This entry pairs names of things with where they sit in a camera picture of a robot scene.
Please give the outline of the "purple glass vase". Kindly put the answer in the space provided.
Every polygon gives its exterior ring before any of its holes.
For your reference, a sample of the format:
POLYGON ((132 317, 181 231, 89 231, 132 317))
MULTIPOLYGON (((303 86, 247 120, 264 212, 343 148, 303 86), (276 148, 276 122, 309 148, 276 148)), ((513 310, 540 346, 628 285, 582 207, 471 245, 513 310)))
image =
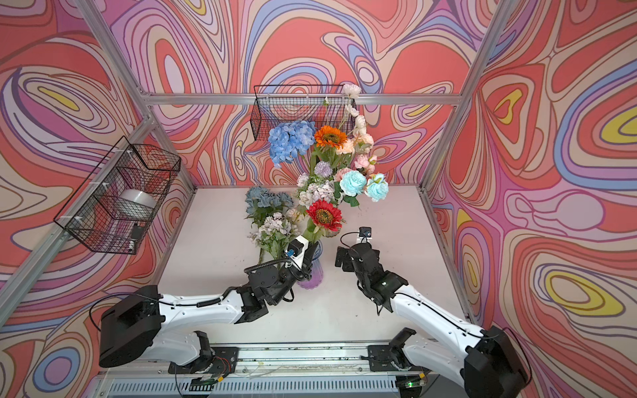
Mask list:
POLYGON ((320 262, 320 257, 323 254, 323 245, 319 241, 316 245, 315 252, 311 261, 311 273, 308 280, 302 280, 298 283, 298 286, 304 290, 313 290, 321 285, 323 282, 323 267, 320 262))

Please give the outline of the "lilac white flower bunch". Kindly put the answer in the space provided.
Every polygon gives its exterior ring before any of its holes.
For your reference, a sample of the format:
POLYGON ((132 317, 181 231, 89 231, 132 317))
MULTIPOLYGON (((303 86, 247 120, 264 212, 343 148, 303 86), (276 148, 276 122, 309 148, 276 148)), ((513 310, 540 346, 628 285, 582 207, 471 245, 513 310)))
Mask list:
POLYGON ((286 214, 275 212, 268 216, 255 231, 250 240, 273 259, 285 255, 287 245, 298 235, 298 227, 286 214))

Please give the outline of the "dark red flower stem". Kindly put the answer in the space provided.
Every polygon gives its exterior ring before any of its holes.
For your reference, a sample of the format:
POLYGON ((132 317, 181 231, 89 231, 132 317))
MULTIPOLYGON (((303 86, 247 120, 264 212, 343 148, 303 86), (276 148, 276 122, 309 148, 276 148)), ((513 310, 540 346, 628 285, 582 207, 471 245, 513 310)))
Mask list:
POLYGON ((343 214, 331 202, 318 200, 307 211, 308 222, 303 237, 310 243, 337 235, 343 227, 343 214))

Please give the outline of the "mint green peony stem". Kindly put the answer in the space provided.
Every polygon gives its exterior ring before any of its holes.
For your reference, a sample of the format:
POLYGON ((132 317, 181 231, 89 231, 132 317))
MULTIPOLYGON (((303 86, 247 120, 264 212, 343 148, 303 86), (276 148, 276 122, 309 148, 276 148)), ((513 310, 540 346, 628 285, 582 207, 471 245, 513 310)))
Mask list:
POLYGON ((359 195, 363 194, 373 202, 380 202, 387 198, 390 190, 384 174, 376 173, 366 177, 358 171, 350 171, 344 174, 339 182, 339 187, 343 194, 342 201, 351 207, 359 206, 359 195))

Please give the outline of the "pale pink hydrangea bunch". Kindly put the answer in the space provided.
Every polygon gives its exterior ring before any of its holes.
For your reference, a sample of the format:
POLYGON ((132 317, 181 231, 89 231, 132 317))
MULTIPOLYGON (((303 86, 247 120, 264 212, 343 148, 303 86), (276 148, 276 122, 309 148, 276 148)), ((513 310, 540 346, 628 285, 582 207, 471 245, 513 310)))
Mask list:
POLYGON ((297 178, 296 198, 298 207, 309 209, 317 201, 325 201, 333 205, 338 204, 335 195, 334 177, 322 177, 303 173, 297 178))

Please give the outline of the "teal hydrangea stem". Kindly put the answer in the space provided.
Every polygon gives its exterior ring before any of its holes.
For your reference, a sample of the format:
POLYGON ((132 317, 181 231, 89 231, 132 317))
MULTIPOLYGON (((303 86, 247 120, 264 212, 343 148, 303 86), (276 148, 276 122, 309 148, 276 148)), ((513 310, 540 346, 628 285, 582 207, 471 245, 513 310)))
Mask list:
POLYGON ((251 187, 246 195, 247 219, 257 227, 275 213, 286 213, 294 206, 293 198, 286 192, 272 192, 265 187, 251 187))

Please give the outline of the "purple allium flower stem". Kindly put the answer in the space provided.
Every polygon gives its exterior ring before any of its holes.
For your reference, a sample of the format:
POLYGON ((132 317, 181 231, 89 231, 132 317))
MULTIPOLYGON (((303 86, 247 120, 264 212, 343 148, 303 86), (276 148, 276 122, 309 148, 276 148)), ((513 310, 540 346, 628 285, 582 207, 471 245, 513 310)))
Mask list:
POLYGON ((333 169, 329 162, 320 161, 314 169, 315 175, 321 178, 329 178, 333 174, 333 169))

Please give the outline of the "cream pink rose stem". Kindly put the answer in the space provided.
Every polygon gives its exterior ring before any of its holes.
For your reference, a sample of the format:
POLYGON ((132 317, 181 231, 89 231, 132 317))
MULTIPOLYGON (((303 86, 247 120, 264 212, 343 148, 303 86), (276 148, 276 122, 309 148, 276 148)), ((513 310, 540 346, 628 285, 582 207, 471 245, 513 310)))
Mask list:
POLYGON ((338 155, 345 154, 369 154, 374 145, 374 139, 371 134, 366 132, 358 132, 353 137, 344 141, 339 149, 336 150, 338 155))

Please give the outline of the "orange artificial daisy flower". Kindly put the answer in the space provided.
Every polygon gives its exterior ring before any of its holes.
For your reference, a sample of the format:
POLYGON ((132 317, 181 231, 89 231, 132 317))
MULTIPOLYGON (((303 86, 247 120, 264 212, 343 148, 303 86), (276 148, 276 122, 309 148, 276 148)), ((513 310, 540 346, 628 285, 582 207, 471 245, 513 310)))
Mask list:
POLYGON ((348 137, 343 131, 323 126, 315 133, 315 144, 310 152, 310 171, 313 172, 319 162, 327 162, 333 170, 345 167, 349 159, 347 144, 348 137))

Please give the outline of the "blue hydrangea stem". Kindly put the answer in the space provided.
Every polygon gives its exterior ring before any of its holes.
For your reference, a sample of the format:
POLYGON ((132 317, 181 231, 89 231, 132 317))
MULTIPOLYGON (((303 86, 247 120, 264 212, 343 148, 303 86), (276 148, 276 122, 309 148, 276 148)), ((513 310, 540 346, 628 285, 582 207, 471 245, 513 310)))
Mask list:
POLYGON ((296 120, 278 124, 270 130, 269 154, 275 167, 291 164, 315 144, 315 122, 296 120))

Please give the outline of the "white poppy flower stem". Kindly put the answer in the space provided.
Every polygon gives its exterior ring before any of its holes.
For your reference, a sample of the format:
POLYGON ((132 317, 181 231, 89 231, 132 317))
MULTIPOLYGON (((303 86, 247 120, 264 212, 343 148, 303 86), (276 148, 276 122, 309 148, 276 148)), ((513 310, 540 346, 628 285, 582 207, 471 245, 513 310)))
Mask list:
POLYGON ((358 85, 342 84, 336 96, 323 98, 324 116, 321 120, 326 125, 339 129, 351 127, 352 134, 363 132, 367 128, 367 122, 356 104, 361 93, 362 89, 358 85))

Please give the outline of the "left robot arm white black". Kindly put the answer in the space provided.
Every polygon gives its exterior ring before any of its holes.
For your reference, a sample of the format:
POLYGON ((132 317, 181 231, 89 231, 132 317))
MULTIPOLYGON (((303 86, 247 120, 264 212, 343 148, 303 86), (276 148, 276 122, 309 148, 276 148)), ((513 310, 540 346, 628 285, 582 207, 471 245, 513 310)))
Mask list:
POLYGON ((155 285, 119 296, 101 315, 99 365, 113 368, 136 360, 171 362, 190 372, 202 371, 214 354, 209 324, 252 323, 271 307, 294 299, 296 283, 312 274, 317 244, 298 236, 282 258, 245 270, 246 284, 220 295, 162 295, 155 285))

